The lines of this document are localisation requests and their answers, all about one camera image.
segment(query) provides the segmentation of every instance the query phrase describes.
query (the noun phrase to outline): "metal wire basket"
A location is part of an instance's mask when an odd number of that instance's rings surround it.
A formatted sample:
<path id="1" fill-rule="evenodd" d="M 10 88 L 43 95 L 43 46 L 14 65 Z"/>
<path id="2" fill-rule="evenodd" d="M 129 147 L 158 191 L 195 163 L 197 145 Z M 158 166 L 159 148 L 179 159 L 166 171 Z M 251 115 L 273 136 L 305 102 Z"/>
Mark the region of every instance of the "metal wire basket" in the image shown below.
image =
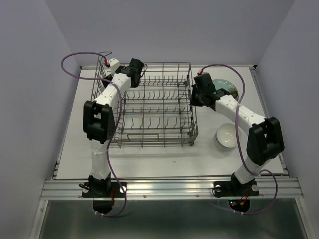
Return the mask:
<path id="1" fill-rule="evenodd" d="M 108 68 L 98 59 L 95 77 L 105 78 Z M 123 111 L 112 146 L 190 146 L 198 135 L 196 109 L 190 105 L 192 72 L 190 63 L 146 63 L 137 88 L 122 98 Z M 91 100 L 104 90 L 94 81 Z M 113 110 L 115 118 L 118 107 Z"/>

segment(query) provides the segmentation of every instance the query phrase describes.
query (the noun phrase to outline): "white table surface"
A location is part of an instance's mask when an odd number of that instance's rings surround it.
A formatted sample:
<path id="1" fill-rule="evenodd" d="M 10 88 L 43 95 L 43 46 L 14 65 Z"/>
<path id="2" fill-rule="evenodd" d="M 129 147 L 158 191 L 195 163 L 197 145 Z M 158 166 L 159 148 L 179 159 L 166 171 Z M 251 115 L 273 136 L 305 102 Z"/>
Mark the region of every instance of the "white table surface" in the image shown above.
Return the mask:
<path id="1" fill-rule="evenodd" d="M 192 68 L 193 76 L 200 68 Z M 246 94 L 242 104 L 264 115 L 253 78 L 248 67 L 236 67 L 246 83 Z M 94 70 L 82 70 L 81 76 L 93 77 Z M 239 77 L 227 68 L 209 68 L 212 79 L 226 79 L 242 93 Z M 93 81 L 80 80 L 73 104 L 67 134 L 60 158 L 57 179 L 85 179 L 91 169 L 89 141 L 83 132 L 83 104 L 90 100 Z M 217 176 L 231 175 L 241 165 L 238 148 L 230 152 L 219 149 L 213 141 L 219 126 L 231 122 L 225 116 L 210 108 L 197 107 L 199 135 L 193 146 L 187 147 L 135 147 L 111 148 L 110 159 L 118 177 L 172 177 L 172 176 Z M 246 157 L 247 135 L 241 137 Z M 278 157 L 271 160 L 266 169 L 283 173 Z"/>

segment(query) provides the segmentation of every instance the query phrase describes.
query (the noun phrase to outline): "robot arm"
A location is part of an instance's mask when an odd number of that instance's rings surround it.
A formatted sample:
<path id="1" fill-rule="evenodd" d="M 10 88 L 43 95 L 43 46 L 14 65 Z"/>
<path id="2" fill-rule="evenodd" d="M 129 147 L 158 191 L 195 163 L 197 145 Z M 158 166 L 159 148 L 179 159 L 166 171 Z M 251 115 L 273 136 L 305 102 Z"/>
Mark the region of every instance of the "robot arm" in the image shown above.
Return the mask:
<path id="1" fill-rule="evenodd" d="M 216 90 L 209 74 L 194 77 L 191 104 L 207 106 L 235 122 L 238 102 L 224 89 Z M 240 105 L 238 126 L 248 135 L 245 164 L 233 173 L 230 182 L 215 182 L 221 188 L 215 193 L 216 197 L 240 196 L 251 188 L 255 175 L 270 161 L 281 153 L 285 146 L 279 121 L 272 117 L 266 119 L 248 108 Z"/>
<path id="2" fill-rule="evenodd" d="M 121 66 L 119 61 L 111 59 L 108 62 L 111 74 L 107 76 L 112 84 L 104 84 L 105 90 L 93 101 L 87 101 L 83 110 L 83 130 L 89 139 L 91 147 L 92 168 L 84 190 L 89 191 L 89 197 L 103 197 L 110 192 L 111 173 L 106 159 L 107 148 L 116 130 L 113 109 L 121 95 L 130 87 L 137 87 L 140 83 L 144 64 L 132 59 L 129 66 Z"/>

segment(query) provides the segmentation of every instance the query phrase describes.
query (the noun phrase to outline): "screw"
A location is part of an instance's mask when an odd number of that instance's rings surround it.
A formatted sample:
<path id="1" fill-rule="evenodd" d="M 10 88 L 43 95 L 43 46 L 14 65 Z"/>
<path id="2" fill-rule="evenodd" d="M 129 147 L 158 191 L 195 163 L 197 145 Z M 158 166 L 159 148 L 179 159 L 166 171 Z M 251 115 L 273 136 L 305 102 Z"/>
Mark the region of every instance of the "screw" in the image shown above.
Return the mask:
<path id="1" fill-rule="evenodd" d="M 251 189 L 254 191 L 254 192 L 257 192 L 258 191 L 258 186 L 256 184 L 253 184 L 251 186 Z"/>

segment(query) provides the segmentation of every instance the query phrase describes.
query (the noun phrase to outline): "white wall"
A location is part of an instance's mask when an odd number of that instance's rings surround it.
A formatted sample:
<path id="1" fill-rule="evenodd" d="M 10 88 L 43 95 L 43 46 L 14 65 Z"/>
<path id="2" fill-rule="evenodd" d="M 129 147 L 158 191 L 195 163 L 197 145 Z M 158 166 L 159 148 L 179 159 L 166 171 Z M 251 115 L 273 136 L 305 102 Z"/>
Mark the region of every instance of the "white wall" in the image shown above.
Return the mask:
<path id="1" fill-rule="evenodd" d="M 46 0 L 75 51 L 148 61 L 258 64 L 293 0 Z M 80 65 L 96 64 L 86 57 Z"/>
<path id="2" fill-rule="evenodd" d="M 77 80 L 60 69 L 70 49 L 44 0 L 1 1 L 0 35 L 0 238 L 26 239 Z"/>
<path id="3" fill-rule="evenodd" d="M 284 158 L 319 225 L 319 1 L 296 0 L 257 67 L 271 115 L 284 134 Z"/>

